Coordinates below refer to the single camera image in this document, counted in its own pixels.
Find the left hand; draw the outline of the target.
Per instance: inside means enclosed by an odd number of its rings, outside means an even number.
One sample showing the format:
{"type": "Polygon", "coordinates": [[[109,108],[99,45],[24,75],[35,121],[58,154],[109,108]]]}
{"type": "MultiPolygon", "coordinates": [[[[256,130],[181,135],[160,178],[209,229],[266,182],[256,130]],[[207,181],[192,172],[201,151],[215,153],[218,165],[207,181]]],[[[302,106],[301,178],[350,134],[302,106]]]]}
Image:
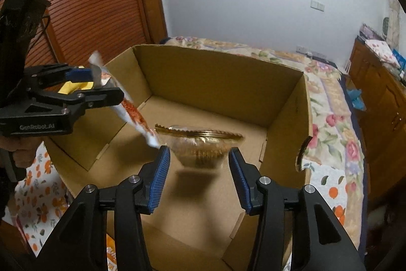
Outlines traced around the left hand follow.
{"type": "Polygon", "coordinates": [[[35,161],[41,137],[6,138],[1,136],[1,148],[12,153],[16,167],[28,168],[35,161]]]}

